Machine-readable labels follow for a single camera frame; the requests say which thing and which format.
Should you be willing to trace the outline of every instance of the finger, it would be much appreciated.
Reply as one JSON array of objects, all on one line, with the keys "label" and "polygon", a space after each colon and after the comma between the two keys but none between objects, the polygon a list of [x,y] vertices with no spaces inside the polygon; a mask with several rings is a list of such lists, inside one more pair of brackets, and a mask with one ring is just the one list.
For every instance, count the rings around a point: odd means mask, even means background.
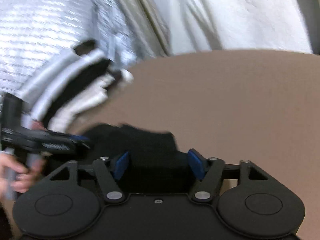
[{"label": "finger", "polygon": [[14,181],[11,183],[11,187],[14,191],[29,189],[31,186],[34,185],[34,181],[26,180],[26,181]]},{"label": "finger", "polygon": [[15,190],[15,191],[18,193],[26,193],[28,191],[28,189],[24,188],[24,189],[19,189],[19,190]]},{"label": "finger", "polygon": [[0,154],[0,166],[8,167],[18,173],[28,173],[28,169],[10,154]]},{"label": "finger", "polygon": [[31,129],[32,130],[46,130],[46,128],[43,127],[42,122],[36,121],[36,120],[34,120],[32,122]]},{"label": "finger", "polygon": [[46,163],[45,159],[36,160],[31,167],[31,173],[33,173],[35,175],[41,174],[41,172],[45,166],[45,163]]},{"label": "finger", "polygon": [[34,180],[36,175],[28,173],[28,174],[18,174],[16,176],[17,181],[26,181],[26,180]]}]

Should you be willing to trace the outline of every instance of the round black pad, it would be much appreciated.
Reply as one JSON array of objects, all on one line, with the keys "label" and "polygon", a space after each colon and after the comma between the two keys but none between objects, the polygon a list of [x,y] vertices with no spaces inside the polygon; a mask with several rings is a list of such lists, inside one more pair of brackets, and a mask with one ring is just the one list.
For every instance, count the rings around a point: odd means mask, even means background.
[{"label": "round black pad", "polygon": [[273,215],[282,209],[281,200],[267,193],[250,195],[246,198],[245,205],[259,215]]},{"label": "round black pad", "polygon": [[60,239],[86,229],[99,211],[97,197],[89,190],[68,181],[51,181],[19,197],[13,217],[30,236]]},{"label": "round black pad", "polygon": [[249,236],[270,238],[297,230],[305,214],[302,201],[290,190],[265,190],[253,185],[239,185],[222,194],[218,212],[237,231]]}]

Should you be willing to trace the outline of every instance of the gray object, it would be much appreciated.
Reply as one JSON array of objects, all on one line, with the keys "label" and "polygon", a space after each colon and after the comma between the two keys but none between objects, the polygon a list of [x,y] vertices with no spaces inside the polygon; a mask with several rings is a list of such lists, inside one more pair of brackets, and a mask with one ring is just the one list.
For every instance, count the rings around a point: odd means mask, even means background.
[{"label": "gray object", "polygon": [[122,193],[119,192],[119,191],[111,191],[107,194],[107,198],[108,199],[111,199],[111,200],[117,200],[117,199],[120,199],[122,198]]},{"label": "gray object", "polygon": [[198,191],[196,194],[195,194],[195,197],[197,199],[202,199],[202,200],[205,200],[205,199],[208,199],[210,198],[210,193],[209,192],[206,192],[206,191]]},{"label": "gray object", "polygon": [[109,159],[109,157],[107,157],[107,156],[103,156],[103,157],[100,157],[100,159],[101,159],[101,160],[103,160],[103,161],[106,161],[106,160],[108,160],[108,159]]}]

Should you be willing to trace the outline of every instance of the human hand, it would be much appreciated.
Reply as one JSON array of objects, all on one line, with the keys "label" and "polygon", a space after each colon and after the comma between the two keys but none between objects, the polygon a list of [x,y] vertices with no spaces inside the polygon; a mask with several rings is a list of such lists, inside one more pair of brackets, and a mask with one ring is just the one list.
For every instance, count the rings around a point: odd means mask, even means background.
[{"label": "human hand", "polygon": [[25,193],[39,178],[44,164],[45,160],[37,160],[28,170],[16,160],[15,156],[0,151],[0,200],[8,188],[8,180],[5,178],[6,168],[17,172],[17,180],[11,183],[12,188],[17,192]]}]

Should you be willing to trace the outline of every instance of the black tool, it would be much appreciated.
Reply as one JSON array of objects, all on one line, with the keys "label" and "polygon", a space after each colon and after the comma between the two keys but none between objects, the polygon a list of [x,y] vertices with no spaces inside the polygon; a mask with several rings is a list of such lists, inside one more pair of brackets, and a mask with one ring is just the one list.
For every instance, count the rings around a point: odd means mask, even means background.
[{"label": "black tool", "polygon": [[[92,165],[70,161],[53,171],[15,203],[13,217],[24,234],[20,240],[299,239],[302,201],[250,161],[225,164],[191,149],[168,167],[186,160],[188,170],[179,179],[190,180],[191,173],[194,183],[171,194],[152,176],[145,183],[155,184],[152,192],[128,190],[122,180],[132,175],[132,158],[124,152]],[[167,184],[174,179],[168,176]],[[220,196],[224,179],[238,179],[238,186]]]},{"label": "black tool", "polygon": [[15,149],[21,163],[25,164],[27,153],[49,152],[51,154],[75,155],[89,149],[90,142],[82,136],[57,133],[49,130],[30,130],[21,126],[23,100],[6,93],[1,116],[2,147]]}]

